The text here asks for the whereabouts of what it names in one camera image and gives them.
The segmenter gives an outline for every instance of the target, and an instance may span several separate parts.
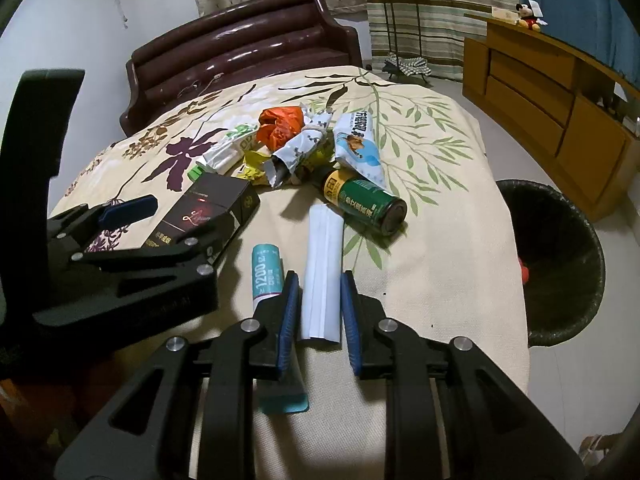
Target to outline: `trash can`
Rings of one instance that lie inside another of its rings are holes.
[[[499,180],[511,212],[524,285],[529,346],[552,346],[581,332],[600,307],[605,264],[598,235],[580,209],[551,186]]]

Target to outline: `white package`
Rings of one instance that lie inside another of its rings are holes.
[[[340,342],[343,230],[339,213],[325,204],[311,206],[300,339]]]

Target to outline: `checkered cloth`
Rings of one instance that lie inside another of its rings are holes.
[[[431,68],[427,66],[427,61],[421,57],[411,57],[409,59],[403,59],[390,52],[385,59],[386,62],[391,63],[393,66],[397,66],[400,72],[404,75],[429,75]]]

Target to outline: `blue curtain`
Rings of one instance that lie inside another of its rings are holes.
[[[640,36],[618,0],[536,1],[548,23],[545,34],[591,54],[640,87]]]

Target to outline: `dark brown box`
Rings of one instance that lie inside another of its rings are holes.
[[[184,238],[197,226],[230,211],[234,217],[234,229],[221,253],[212,254],[210,260],[213,263],[239,229],[249,221],[259,203],[260,198],[249,181],[217,173],[203,173],[154,228],[145,245],[159,247],[174,244],[177,238]]]

